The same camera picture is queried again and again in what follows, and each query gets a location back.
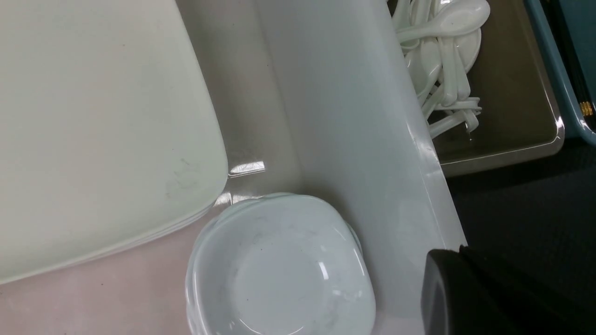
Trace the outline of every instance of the black object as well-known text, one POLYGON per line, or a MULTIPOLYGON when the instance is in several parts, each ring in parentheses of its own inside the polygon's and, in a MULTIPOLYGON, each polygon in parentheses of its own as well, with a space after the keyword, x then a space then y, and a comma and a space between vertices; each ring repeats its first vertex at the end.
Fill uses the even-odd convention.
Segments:
POLYGON ((389 14, 391 14, 391 16, 393 16, 393 13, 395 13, 395 7, 398 6, 398 0, 388 0, 387 1, 387 7, 389 7, 389 14))
POLYGON ((596 148, 448 179, 471 247, 491 252, 596 310, 596 148))
POLYGON ((463 246, 428 253, 421 308, 427 335, 596 333, 593 312, 463 246))

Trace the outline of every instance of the dark floor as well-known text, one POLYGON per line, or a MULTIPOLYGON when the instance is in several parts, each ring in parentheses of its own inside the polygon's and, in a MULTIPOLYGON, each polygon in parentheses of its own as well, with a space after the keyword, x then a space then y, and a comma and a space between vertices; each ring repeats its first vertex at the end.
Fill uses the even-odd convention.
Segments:
POLYGON ((448 180, 470 246, 596 310, 596 148, 448 180))

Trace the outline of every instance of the white bowl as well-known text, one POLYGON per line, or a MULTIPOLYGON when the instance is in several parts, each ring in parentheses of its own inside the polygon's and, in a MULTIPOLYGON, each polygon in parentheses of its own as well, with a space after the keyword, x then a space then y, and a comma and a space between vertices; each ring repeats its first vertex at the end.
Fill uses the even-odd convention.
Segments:
POLYGON ((370 333, 373 288, 333 207, 281 196, 230 211, 205 227, 191 256, 187 312, 194 334, 370 333))

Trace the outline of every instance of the white container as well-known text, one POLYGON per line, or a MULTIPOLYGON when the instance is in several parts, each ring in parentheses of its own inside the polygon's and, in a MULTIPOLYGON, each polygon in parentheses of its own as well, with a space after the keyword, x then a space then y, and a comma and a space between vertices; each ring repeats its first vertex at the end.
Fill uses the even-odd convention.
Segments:
POLYGON ((383 1, 257 0, 309 192, 362 243, 373 334, 424 334, 426 253, 465 237, 383 1))
POLYGON ((181 228, 227 178, 174 0, 0 2, 0 283, 181 228))
POLYGON ((203 228, 186 277, 195 335, 369 334, 375 299, 357 239, 309 196, 234 204, 203 228))

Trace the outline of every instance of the plastic tray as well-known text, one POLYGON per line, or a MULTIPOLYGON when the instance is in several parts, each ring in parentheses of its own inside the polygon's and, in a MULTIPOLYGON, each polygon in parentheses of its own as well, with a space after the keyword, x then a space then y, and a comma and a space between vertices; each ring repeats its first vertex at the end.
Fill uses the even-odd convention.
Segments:
POLYGON ((465 237, 384 1, 257 0, 308 193, 362 243, 373 334, 423 334, 426 253, 465 237))
POLYGON ((578 99, 573 91, 571 80, 565 69, 540 0, 525 0, 525 4, 532 19, 536 40, 547 66, 548 76, 551 79, 565 125, 568 127, 568 133, 570 137, 579 135, 586 142, 596 146, 596 133, 588 127, 583 118, 578 99))
POLYGON ((480 126, 464 125, 434 141, 446 176, 513 165, 557 153, 564 127, 522 1, 489 0, 491 16, 469 72, 480 98, 480 126))
POLYGON ((227 179, 173 0, 1 2, 0 283, 190 224, 227 179))

